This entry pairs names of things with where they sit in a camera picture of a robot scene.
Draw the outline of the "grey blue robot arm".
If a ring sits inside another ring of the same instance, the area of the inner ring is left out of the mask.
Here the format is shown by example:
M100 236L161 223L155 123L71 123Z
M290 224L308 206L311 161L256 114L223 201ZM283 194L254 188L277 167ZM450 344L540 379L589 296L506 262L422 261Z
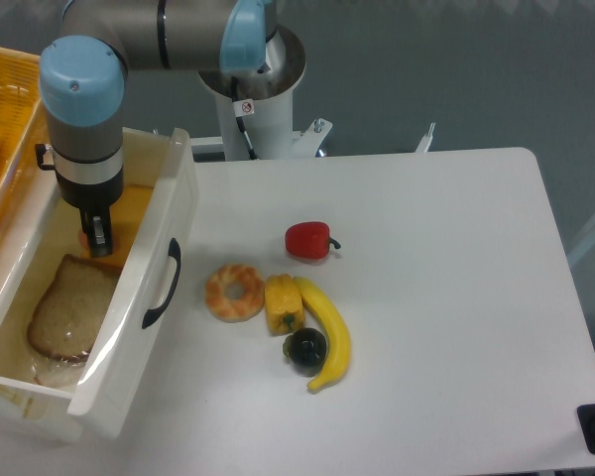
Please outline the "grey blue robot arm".
M113 251L110 209L122 193L122 104L134 70L194 70L216 95L225 156L287 159L293 92L305 70L298 37L273 1L71 1L40 58L56 174L95 257Z

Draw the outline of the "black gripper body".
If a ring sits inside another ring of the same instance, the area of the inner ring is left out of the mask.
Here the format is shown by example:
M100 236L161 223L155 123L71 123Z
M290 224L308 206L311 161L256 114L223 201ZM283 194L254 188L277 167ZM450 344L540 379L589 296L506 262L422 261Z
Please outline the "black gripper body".
M77 183L56 173L61 197L80 213L84 233L94 232L94 218L99 217L104 233L112 232L110 207L123 191L123 170L113 178L95 184Z

